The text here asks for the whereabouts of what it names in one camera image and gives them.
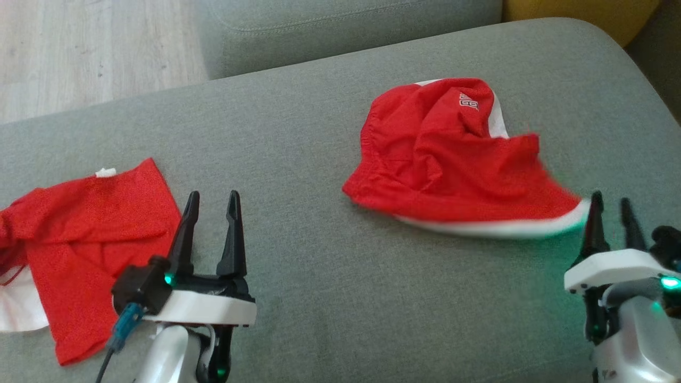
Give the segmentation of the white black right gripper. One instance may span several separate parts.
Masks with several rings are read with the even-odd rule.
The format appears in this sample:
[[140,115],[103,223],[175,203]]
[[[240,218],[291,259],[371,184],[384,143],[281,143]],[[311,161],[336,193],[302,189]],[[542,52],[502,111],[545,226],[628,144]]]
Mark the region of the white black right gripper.
[[603,196],[596,190],[591,195],[580,252],[564,274],[564,290],[582,297],[586,309],[584,334],[594,344],[616,332],[616,311],[623,303],[634,297],[661,303],[673,294],[673,272],[647,252],[630,199],[620,200],[627,249],[611,251],[605,239],[603,211]]

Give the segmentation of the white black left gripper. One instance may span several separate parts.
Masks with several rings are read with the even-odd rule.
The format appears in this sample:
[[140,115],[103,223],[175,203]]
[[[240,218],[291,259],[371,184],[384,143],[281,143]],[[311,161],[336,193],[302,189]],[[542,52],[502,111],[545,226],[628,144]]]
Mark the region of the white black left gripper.
[[168,252],[165,280],[172,293],[156,314],[155,339],[143,361],[144,382],[226,382],[231,371],[234,329],[255,324],[257,305],[249,294],[240,194],[231,190],[228,232],[216,276],[195,276],[194,229],[200,193],[189,194]]

